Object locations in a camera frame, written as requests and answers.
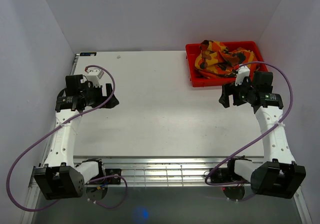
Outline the orange camouflage trousers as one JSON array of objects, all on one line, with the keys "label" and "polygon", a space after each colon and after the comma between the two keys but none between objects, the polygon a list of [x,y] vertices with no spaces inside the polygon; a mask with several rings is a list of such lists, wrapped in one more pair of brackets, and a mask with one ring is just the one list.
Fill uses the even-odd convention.
[{"label": "orange camouflage trousers", "polygon": [[233,78],[234,67],[243,63],[249,63],[247,67],[251,71],[257,69],[256,55],[253,51],[239,47],[233,51],[218,41],[204,40],[200,44],[200,54],[197,56],[194,66],[205,78]]}]

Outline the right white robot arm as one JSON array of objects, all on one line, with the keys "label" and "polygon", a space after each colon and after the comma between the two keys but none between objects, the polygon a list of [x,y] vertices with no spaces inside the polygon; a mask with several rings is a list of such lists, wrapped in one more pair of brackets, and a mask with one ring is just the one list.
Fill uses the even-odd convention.
[{"label": "right white robot arm", "polygon": [[233,84],[222,87],[219,102],[230,106],[248,103],[253,108],[262,134],[263,163],[254,164],[245,157],[233,157],[227,162],[226,177],[231,182],[243,179],[250,183],[255,194],[290,199],[306,176],[304,166],[297,165],[288,145],[283,117],[283,101],[280,94],[273,93],[273,74],[256,71],[250,77],[247,67],[235,71]]}]

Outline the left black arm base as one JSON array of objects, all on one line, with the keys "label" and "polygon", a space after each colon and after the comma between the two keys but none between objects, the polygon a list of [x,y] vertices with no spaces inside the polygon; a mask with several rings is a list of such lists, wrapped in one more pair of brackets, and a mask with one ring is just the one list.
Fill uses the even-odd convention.
[{"label": "left black arm base", "polygon": [[122,169],[120,168],[107,168],[103,169],[102,171],[99,172],[99,174],[95,177],[93,177],[88,183],[89,184],[96,184],[96,185],[118,185],[121,183],[121,179],[119,177],[108,177],[105,179],[102,179],[104,176],[109,176],[109,175],[116,175],[116,176],[121,176],[122,174]]}]

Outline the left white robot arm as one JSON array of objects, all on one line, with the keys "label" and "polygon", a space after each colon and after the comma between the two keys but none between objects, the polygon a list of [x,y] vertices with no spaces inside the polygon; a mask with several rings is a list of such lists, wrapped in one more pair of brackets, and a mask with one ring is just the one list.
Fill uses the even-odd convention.
[{"label": "left white robot arm", "polygon": [[74,164],[77,129],[85,108],[111,109],[119,104],[112,95],[112,85],[100,84],[103,71],[90,70],[86,75],[66,76],[66,87],[56,99],[55,118],[58,131],[53,134],[50,151],[43,167],[35,170],[34,178],[47,200],[81,197],[84,185],[92,180],[102,183],[106,178],[102,161],[88,159]]}]

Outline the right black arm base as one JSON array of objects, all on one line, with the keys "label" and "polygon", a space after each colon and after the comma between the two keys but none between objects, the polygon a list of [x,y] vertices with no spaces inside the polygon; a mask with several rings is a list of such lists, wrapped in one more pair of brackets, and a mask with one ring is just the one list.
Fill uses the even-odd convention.
[{"label": "right black arm base", "polygon": [[222,185],[249,183],[248,181],[244,180],[241,176],[229,172],[229,170],[226,167],[219,168],[217,171],[210,175],[208,180],[210,183]]}]

